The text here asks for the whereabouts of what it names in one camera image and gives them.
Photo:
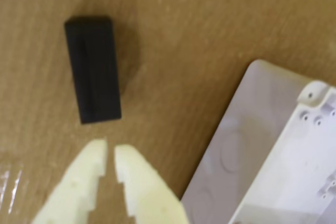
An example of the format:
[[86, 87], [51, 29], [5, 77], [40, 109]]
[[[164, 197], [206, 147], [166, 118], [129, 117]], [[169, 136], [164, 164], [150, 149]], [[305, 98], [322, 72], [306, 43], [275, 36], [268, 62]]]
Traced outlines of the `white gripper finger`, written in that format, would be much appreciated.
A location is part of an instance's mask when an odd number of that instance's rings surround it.
[[187, 223], [180, 200], [134, 146], [117, 145], [114, 164], [117, 181], [123, 185], [127, 215], [135, 223]]
[[108, 143], [90, 141], [66, 169], [32, 223], [87, 223], [106, 175]]

